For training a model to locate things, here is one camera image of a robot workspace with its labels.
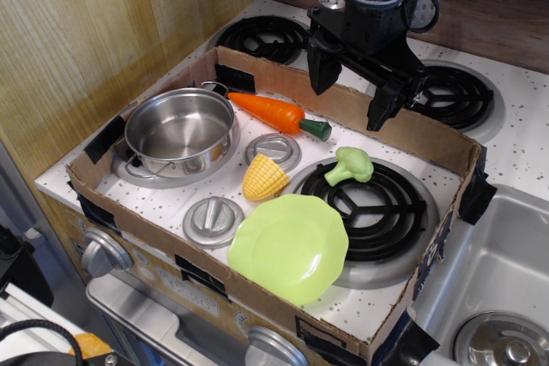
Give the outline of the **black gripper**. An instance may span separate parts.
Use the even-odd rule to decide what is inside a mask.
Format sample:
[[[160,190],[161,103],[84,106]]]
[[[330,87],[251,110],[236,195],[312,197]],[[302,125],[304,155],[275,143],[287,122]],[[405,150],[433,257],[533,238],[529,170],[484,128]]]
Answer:
[[[311,7],[307,63],[311,87],[321,95],[347,67],[377,89],[367,112],[367,129],[379,131],[419,92],[425,66],[411,52],[417,0],[346,0],[342,10]]]

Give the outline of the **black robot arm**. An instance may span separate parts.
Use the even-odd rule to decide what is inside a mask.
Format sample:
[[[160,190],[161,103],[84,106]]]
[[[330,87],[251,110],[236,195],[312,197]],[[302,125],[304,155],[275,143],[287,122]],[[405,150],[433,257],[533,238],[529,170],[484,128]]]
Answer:
[[[318,0],[309,8],[307,62],[311,86],[322,94],[338,80],[343,67],[375,85],[367,128],[378,131],[413,102],[426,78],[424,64],[410,50],[407,34],[424,33],[437,23],[434,15],[413,25],[418,0]],[[433,6],[438,0],[431,0]]]

